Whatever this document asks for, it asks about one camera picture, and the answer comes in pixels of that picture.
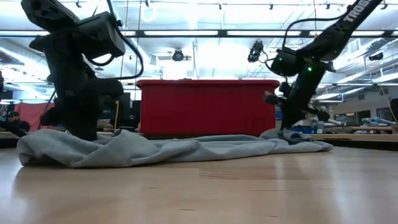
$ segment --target black cable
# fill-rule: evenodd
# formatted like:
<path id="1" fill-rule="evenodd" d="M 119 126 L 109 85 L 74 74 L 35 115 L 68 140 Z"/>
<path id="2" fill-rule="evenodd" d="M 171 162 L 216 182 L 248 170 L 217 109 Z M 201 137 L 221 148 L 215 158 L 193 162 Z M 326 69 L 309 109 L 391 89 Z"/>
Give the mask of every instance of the black cable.
<path id="1" fill-rule="evenodd" d="M 139 63 L 141 64 L 141 69 L 140 69 L 139 73 L 137 73 L 135 75 L 132 75 L 132 76 L 128 76 L 128 77 L 115 77 L 115 78 L 112 78 L 112 79 L 127 80 L 127 79 L 138 78 L 144 73 L 144 59 L 142 58 L 141 53 L 138 51 L 138 48 L 136 46 L 134 46 L 125 36 L 123 36 L 122 32 L 120 31 L 111 0 L 106 0 L 106 3 L 108 3 L 109 12 L 115 18 L 115 20 L 114 20 L 114 28 L 115 28 L 116 32 L 118 33 L 120 38 L 122 38 L 122 40 L 127 44 L 127 46 L 129 46 L 130 49 L 137 55 Z"/>
<path id="2" fill-rule="evenodd" d="M 106 62 L 104 62 L 104 63 L 95 62 L 93 59 L 89 59 L 89 58 L 86 58 L 86 59 L 87 59 L 87 61 L 88 61 L 89 63 L 92 63 L 92 64 L 95 65 L 95 66 L 103 67 L 103 66 L 109 65 L 109 64 L 113 61 L 114 57 L 111 56 L 111 57 L 110 57 Z"/>
<path id="3" fill-rule="evenodd" d="M 266 65 L 266 67 L 268 68 L 268 70 L 270 70 L 272 73 L 275 73 L 276 75 L 285 78 L 285 80 L 286 80 L 286 82 L 287 82 L 287 77 L 285 77 L 285 76 L 283 76 L 283 75 L 279 75 L 278 73 L 274 72 L 274 71 L 271 69 L 271 67 L 267 64 L 267 62 L 269 62 L 269 61 L 271 61 L 271 60 L 274 60 L 275 58 L 269 58 L 269 57 L 268 57 L 268 54 L 267 54 L 265 51 L 262 51 L 262 53 L 264 53 L 264 54 L 266 55 L 267 59 L 266 59 L 264 62 L 262 62 L 262 61 L 260 61 L 260 60 L 257 60 L 257 61 L 263 63 L 264 65 Z"/>
<path id="4" fill-rule="evenodd" d="M 100 6 L 100 4 L 101 4 L 101 0 L 99 0 L 97 6 L 95 7 L 93 15 L 91 15 L 92 17 L 95 16 L 95 13 L 97 12 L 98 6 Z"/>
<path id="5" fill-rule="evenodd" d="M 284 35 L 284 41 L 282 43 L 282 48 L 285 47 L 286 44 L 286 38 L 287 38 L 287 33 L 289 32 L 290 28 L 292 28 L 292 26 L 301 23 L 301 22 L 310 22 L 310 21 L 335 21 L 337 19 L 341 19 L 342 17 L 344 17 L 347 13 L 349 12 L 349 10 L 347 10 L 344 14 L 338 16 L 338 17 L 334 17 L 334 18 L 307 18 L 307 19 L 299 19 L 296 20 L 294 22 L 292 22 L 286 29 L 285 31 L 285 35 Z"/>
<path id="6" fill-rule="evenodd" d="M 317 5 L 315 4 L 315 0 L 313 0 L 312 1 L 312 4 L 313 4 L 313 12 L 314 12 L 314 18 L 317 18 L 318 16 L 317 16 Z M 318 32 L 318 26 L 317 26 L 317 22 L 316 21 L 314 21 L 314 24 L 315 24 L 315 35 L 317 34 L 317 32 Z"/>
<path id="7" fill-rule="evenodd" d="M 52 99 L 54 98 L 54 96 L 55 96 L 55 90 L 52 92 L 50 99 L 48 100 L 47 104 L 45 105 L 43 114 L 48 110 L 50 103 L 51 103 Z M 39 122 L 39 126 L 37 127 L 37 130 L 40 130 L 40 129 L 42 129 L 41 122 Z"/>

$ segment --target gray towel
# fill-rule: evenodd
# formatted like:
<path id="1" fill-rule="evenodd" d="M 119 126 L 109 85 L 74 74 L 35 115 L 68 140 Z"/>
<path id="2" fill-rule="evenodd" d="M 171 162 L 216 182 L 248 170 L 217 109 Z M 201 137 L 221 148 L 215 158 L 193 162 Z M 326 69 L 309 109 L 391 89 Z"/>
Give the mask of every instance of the gray towel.
<path id="1" fill-rule="evenodd" d="M 259 138 L 246 135 L 207 136 L 150 141 L 122 130 L 89 142 L 60 131 L 43 129 L 17 143 L 23 166 L 61 164 L 72 168 L 131 167 L 157 162 L 196 162 L 237 159 L 267 154 L 325 152 L 331 144 L 311 136 L 275 129 Z"/>

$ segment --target fluorescent light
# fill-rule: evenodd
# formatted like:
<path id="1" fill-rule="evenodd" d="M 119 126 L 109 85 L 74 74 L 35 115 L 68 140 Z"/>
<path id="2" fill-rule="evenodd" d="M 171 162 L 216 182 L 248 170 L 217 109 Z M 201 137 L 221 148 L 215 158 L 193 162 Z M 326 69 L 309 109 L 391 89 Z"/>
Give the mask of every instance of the fluorescent light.
<path id="1" fill-rule="evenodd" d="M 318 30 L 318 31 L 310 31 L 310 36 L 315 36 L 315 35 L 319 35 L 323 32 L 323 30 Z"/>
<path id="2" fill-rule="evenodd" d="M 338 86 L 373 86 L 373 83 L 338 83 Z"/>
<path id="3" fill-rule="evenodd" d="M 396 78 L 398 78 L 398 73 L 393 73 L 390 75 L 383 75 L 382 77 L 374 79 L 372 82 L 374 82 L 374 83 L 386 82 L 386 81 L 394 80 Z"/>
<path id="4" fill-rule="evenodd" d="M 344 103 L 342 100 L 320 100 L 319 103 Z"/>
<path id="5" fill-rule="evenodd" d="M 398 86 L 398 83 L 378 83 L 379 86 Z"/>
<path id="6" fill-rule="evenodd" d="M 300 35 L 301 31 L 288 31 L 287 35 Z M 270 30 L 270 31 L 256 31 L 256 30 L 237 30 L 237 31 L 227 31 L 227 35 L 259 35 L 259 36 L 283 36 L 285 35 L 285 31 L 281 30 Z"/>
<path id="7" fill-rule="evenodd" d="M 18 30 L 2 30 L 0 31 L 0 36 L 2 37 L 12 37 L 12 36 L 33 36 L 33 35 L 47 35 L 47 31 L 18 31 Z"/>
<path id="8" fill-rule="evenodd" d="M 128 36 L 137 35 L 136 31 L 122 31 L 122 34 Z"/>
<path id="9" fill-rule="evenodd" d="M 141 11 L 141 19 L 144 22 L 152 22 L 156 19 L 157 15 L 157 9 L 154 7 L 153 4 L 150 4 L 150 7 L 144 7 L 144 9 Z"/>
<path id="10" fill-rule="evenodd" d="M 2 100 L 1 103 L 19 103 L 20 100 Z"/>
<path id="11" fill-rule="evenodd" d="M 338 95 L 340 95 L 340 93 L 323 94 L 323 95 L 317 96 L 315 99 L 316 100 L 325 100 L 325 99 L 336 97 Z"/>
<path id="12" fill-rule="evenodd" d="M 218 35 L 217 30 L 144 31 L 145 35 Z"/>
<path id="13" fill-rule="evenodd" d="M 310 36 L 315 36 L 315 34 L 321 34 L 322 30 L 318 30 L 318 31 L 310 31 Z M 379 31 L 379 30 L 371 30 L 371 31 L 367 31 L 367 30 L 358 30 L 358 31 L 354 31 L 353 32 L 353 36 L 362 36 L 362 35 L 373 35 L 373 36 L 378 36 L 378 35 L 383 35 L 384 31 Z"/>
<path id="14" fill-rule="evenodd" d="M 384 33 L 384 31 L 367 31 L 367 30 L 358 30 L 358 31 L 354 31 L 353 32 L 353 36 L 356 35 L 374 35 L 374 36 L 378 36 L 378 35 L 382 35 Z"/>
<path id="15" fill-rule="evenodd" d="M 357 91 L 359 91 L 359 90 L 363 90 L 363 89 L 364 89 L 364 87 L 355 88 L 355 89 L 353 89 L 353 90 L 350 90 L 350 91 L 345 92 L 344 94 L 352 94 L 352 93 L 355 93 L 355 92 L 357 92 Z"/>
<path id="16" fill-rule="evenodd" d="M 12 82 L 13 85 L 53 85 L 53 83 L 47 82 Z"/>

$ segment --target table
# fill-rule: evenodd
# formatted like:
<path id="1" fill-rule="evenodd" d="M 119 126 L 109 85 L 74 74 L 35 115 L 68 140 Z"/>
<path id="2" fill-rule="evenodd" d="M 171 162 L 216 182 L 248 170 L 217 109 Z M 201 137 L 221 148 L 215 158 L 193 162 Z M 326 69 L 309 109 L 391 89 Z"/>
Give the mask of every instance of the table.
<path id="1" fill-rule="evenodd" d="M 354 133 L 355 131 L 386 131 L 392 132 L 393 129 L 390 126 L 379 127 L 379 126 L 370 126 L 370 127 L 352 127 L 352 126 L 342 126 L 342 127 L 327 127 L 325 128 L 325 132 L 329 133 L 338 133 L 338 134 L 349 134 Z"/>
<path id="2" fill-rule="evenodd" d="M 313 134 L 334 146 L 398 151 L 398 134 Z"/>
<path id="3" fill-rule="evenodd" d="M 21 168 L 0 151 L 0 223 L 396 223 L 398 154 L 336 147 L 128 169 Z"/>

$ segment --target red storage container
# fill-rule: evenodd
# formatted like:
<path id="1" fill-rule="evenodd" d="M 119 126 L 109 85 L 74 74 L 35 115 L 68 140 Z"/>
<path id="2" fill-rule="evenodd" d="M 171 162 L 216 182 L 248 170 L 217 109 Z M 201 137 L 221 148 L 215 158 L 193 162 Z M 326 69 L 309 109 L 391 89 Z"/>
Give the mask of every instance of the red storage container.
<path id="1" fill-rule="evenodd" d="M 275 128 L 264 102 L 275 80 L 140 80 L 141 132 L 154 135 L 250 134 Z"/>

